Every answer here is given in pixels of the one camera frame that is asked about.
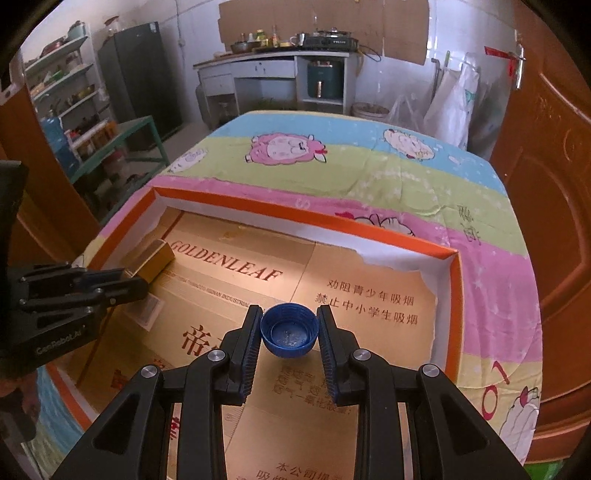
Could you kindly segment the left hand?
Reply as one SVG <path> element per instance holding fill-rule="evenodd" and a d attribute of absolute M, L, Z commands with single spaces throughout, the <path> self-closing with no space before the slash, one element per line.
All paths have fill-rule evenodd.
<path fill-rule="evenodd" d="M 1 377 L 1 438 L 15 444 L 36 436 L 41 404 L 36 370 L 19 378 Z"/>

